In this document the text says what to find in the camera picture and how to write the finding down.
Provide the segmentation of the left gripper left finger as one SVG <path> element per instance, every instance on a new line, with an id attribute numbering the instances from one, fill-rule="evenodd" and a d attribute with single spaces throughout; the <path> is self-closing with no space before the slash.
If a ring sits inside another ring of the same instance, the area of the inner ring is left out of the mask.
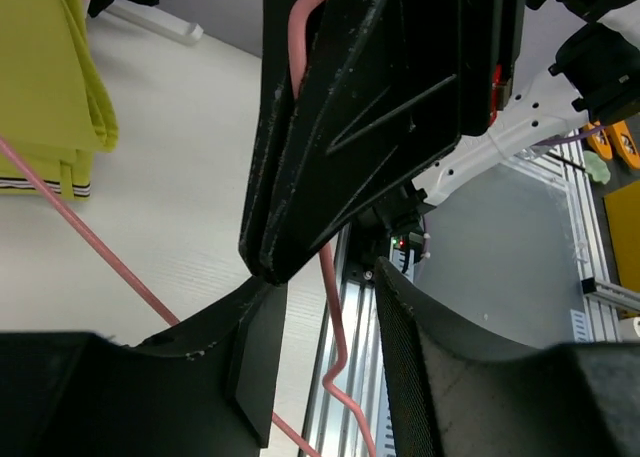
<path id="1" fill-rule="evenodd" d="M 136 346 L 1 336 L 5 456 L 256 456 L 269 442 L 287 290 L 253 277 Z"/>

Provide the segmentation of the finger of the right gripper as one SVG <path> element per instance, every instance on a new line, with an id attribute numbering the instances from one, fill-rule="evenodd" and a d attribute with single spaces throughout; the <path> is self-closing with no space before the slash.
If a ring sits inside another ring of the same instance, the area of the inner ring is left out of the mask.
<path id="1" fill-rule="evenodd" d="M 239 253 L 260 277 L 294 276 L 330 238 L 320 137 L 330 90 L 330 0 L 263 0 L 260 109 Z"/>
<path id="2" fill-rule="evenodd" d="M 330 240 L 464 136 L 460 0 L 330 0 L 327 26 Z"/>

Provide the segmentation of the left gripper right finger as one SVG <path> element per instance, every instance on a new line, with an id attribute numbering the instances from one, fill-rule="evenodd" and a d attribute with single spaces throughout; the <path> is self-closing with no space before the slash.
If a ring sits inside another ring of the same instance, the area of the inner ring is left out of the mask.
<path id="1" fill-rule="evenodd" d="M 375 294 L 398 455 L 638 454 L 636 344 L 519 344 L 422 292 L 385 258 Z"/>

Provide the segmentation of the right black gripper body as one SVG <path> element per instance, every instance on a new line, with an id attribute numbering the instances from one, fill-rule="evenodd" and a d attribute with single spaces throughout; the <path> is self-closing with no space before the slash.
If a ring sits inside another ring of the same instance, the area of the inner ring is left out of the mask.
<path id="1" fill-rule="evenodd" d="M 511 96 L 525 0 L 460 0 L 460 130 L 478 137 Z"/>

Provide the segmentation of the pink wire hanger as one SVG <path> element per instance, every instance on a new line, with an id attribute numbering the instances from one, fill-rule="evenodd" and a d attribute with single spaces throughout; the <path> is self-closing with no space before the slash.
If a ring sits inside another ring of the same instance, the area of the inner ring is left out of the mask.
<path id="1" fill-rule="evenodd" d="M 298 97 L 307 65 L 306 30 L 307 22 L 312 13 L 326 0 L 296 0 L 291 7 L 287 24 L 287 50 L 289 58 L 289 72 L 293 96 Z M 69 225 L 99 254 L 99 256 L 168 324 L 176 325 L 179 319 L 167 308 L 143 282 L 114 254 L 109 247 L 49 188 L 49 186 L 23 160 L 13 147 L 6 141 L 1 141 L 1 153 L 18 169 L 36 190 L 51 204 Z M 339 298 L 336 271 L 330 244 L 325 244 L 319 251 L 322 277 L 326 291 L 327 308 L 330 313 L 336 345 L 335 363 L 322 378 L 322 386 L 332 397 L 340 401 L 354 416 L 362 440 L 368 454 L 376 454 L 376 444 L 371 435 L 367 418 L 359 404 L 349 395 L 339 389 L 335 378 L 346 367 L 348 348 L 343 327 L 342 309 Z"/>

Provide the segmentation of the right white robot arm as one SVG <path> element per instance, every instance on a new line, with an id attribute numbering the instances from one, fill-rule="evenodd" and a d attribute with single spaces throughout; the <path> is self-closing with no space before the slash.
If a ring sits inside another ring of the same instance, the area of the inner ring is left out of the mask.
<path id="1" fill-rule="evenodd" d="M 239 237 L 289 281 L 418 175 L 431 206 L 526 147 L 639 109 L 639 0 L 263 0 Z"/>

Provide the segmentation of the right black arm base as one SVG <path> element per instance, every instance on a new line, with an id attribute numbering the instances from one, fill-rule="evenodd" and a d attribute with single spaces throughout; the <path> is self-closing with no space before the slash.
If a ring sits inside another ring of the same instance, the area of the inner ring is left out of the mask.
<path id="1" fill-rule="evenodd" d="M 377 218 L 359 219 L 354 224 L 353 237 L 355 242 L 350 245 L 348 256 L 362 268 L 365 281 L 373 279 L 375 262 L 380 257 L 387 258 L 413 280 L 416 266 L 430 256 L 427 250 L 430 237 L 421 217 L 409 217 L 396 229 Z"/>

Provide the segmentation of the yellow-green trousers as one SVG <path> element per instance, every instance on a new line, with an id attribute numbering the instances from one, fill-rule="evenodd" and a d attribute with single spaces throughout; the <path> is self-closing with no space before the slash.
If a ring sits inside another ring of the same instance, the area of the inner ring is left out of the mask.
<path id="1" fill-rule="evenodd" d="M 89 198 L 119 129 L 83 0 L 1 0 L 1 136 L 62 198 Z"/>

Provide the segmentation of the orange yellow tools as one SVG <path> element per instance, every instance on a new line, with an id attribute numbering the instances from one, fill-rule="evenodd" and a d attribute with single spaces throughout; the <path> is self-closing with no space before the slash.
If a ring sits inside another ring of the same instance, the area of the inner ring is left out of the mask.
<path id="1" fill-rule="evenodd" d="M 587 134 L 584 159 L 592 181 L 607 184 L 611 179 L 608 163 L 618 157 L 631 170 L 639 169 L 639 150 L 625 121 L 602 127 L 599 122 L 582 128 Z"/>

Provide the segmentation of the yellow black floor mat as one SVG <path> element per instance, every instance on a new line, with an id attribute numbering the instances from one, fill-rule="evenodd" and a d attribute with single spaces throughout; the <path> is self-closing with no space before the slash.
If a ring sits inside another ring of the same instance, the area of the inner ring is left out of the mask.
<path id="1" fill-rule="evenodd" d="M 639 191 L 635 181 L 604 198 L 612 248 L 620 283 L 639 292 Z"/>

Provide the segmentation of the aluminium mounting rail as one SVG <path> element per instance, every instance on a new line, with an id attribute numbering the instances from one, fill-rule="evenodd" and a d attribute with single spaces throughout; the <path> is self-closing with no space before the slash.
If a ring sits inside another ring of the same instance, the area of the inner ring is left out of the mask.
<path id="1" fill-rule="evenodd" d="M 395 442 L 389 413 L 379 335 L 375 290 L 371 273 L 347 261 L 349 229 L 334 247 L 336 281 L 340 288 L 348 361 L 334 384 L 359 404 L 367 419 L 378 456 L 394 456 Z M 330 313 L 324 312 L 314 374 L 302 435 L 323 456 L 366 456 L 352 412 L 322 386 L 322 377 L 337 357 Z"/>

